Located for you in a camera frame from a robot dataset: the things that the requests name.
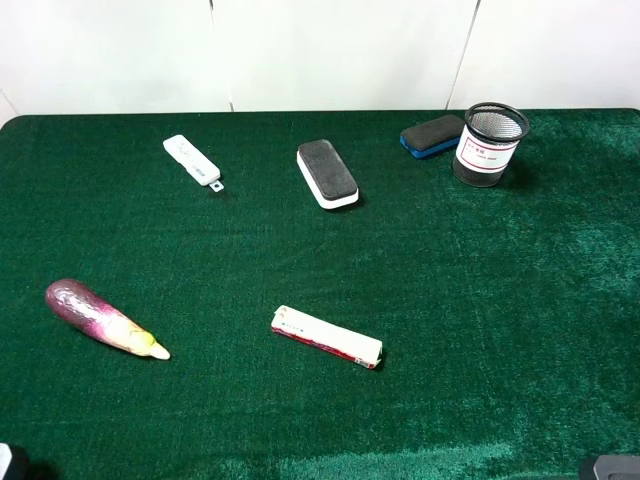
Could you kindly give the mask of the black mesh pen holder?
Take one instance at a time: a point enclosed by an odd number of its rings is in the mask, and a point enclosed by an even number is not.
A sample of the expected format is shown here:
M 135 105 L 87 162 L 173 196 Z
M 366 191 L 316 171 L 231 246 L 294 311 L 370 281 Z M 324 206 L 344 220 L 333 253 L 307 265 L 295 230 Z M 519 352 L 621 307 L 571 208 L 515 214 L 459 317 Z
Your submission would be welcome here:
M 501 180 L 519 144 L 530 130 L 519 110 L 497 102 L 471 106 L 452 161 L 454 176 L 464 184 L 488 188 Z

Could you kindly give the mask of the grey black object bottom right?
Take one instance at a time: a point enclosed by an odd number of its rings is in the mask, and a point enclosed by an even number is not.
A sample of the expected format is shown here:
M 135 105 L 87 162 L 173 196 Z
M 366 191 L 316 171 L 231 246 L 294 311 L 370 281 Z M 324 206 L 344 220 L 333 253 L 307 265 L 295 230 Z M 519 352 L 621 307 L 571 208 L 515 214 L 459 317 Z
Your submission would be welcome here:
M 639 480 L 638 455 L 599 455 L 587 458 L 579 468 L 580 480 Z

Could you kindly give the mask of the black white object bottom left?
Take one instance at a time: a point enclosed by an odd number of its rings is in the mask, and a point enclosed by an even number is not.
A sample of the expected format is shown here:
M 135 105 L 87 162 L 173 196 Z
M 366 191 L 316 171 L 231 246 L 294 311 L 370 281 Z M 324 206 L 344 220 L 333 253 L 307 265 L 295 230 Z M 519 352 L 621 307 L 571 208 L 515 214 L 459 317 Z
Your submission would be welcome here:
M 28 466 L 28 455 L 23 448 L 0 444 L 0 480 L 25 480 Z

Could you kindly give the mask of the white whiteboard eraser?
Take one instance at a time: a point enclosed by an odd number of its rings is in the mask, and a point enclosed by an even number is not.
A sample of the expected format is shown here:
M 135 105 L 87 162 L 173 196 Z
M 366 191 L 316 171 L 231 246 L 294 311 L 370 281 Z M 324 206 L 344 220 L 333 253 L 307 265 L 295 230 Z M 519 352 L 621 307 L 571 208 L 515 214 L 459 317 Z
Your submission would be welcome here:
M 359 200 L 358 185 L 329 140 L 301 144 L 296 161 L 321 208 L 334 210 Z

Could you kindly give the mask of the white red wrapped packet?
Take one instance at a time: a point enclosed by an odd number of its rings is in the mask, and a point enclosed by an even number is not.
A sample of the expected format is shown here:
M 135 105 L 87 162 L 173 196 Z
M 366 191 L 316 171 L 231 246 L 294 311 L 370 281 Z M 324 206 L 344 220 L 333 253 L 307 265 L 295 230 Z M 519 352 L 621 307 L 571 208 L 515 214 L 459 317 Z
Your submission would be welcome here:
M 382 359 L 383 343 L 380 340 L 285 305 L 274 312 L 271 330 L 367 369 L 375 369 Z

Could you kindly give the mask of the blue whiteboard eraser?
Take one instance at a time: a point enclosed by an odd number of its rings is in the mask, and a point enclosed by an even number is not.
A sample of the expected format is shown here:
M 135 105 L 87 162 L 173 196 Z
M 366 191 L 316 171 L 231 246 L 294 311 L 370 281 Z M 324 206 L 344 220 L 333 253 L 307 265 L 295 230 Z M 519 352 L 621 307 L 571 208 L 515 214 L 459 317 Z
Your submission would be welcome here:
M 431 157 L 455 147 L 464 126 L 463 119 L 444 115 L 406 128 L 400 134 L 400 143 L 415 158 Z

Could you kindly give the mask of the white plastic remote device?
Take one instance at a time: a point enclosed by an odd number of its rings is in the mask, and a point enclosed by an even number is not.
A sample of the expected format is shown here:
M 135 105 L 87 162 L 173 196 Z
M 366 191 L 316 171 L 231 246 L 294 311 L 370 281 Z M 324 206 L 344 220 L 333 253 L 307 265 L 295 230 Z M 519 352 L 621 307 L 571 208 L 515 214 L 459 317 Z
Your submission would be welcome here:
M 214 192 L 224 189 L 220 169 L 183 135 L 163 141 L 165 151 L 200 185 Z

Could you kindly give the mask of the green felt table cloth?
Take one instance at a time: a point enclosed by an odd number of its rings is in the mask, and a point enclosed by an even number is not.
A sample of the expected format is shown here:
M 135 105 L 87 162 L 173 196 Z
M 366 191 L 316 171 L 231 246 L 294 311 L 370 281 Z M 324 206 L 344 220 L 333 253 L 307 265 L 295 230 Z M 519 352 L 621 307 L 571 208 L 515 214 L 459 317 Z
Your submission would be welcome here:
M 554 479 L 639 450 L 639 114 L 538 110 L 502 181 L 423 112 L 21 116 L 1 131 L 1 438 L 35 479 Z M 183 135 L 221 172 L 200 186 Z M 329 140 L 359 200 L 296 161 Z M 169 360 L 45 300 L 74 279 Z M 282 305 L 383 343 L 274 333 Z

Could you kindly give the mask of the purple toy eggplant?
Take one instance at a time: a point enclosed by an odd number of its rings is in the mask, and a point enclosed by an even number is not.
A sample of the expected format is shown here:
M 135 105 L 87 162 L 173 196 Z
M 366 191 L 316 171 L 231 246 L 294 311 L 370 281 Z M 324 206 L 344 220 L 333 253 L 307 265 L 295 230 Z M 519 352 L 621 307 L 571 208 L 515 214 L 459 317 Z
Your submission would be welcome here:
M 45 300 L 55 314 L 94 340 L 140 357 L 171 358 L 150 332 L 77 280 L 55 281 Z

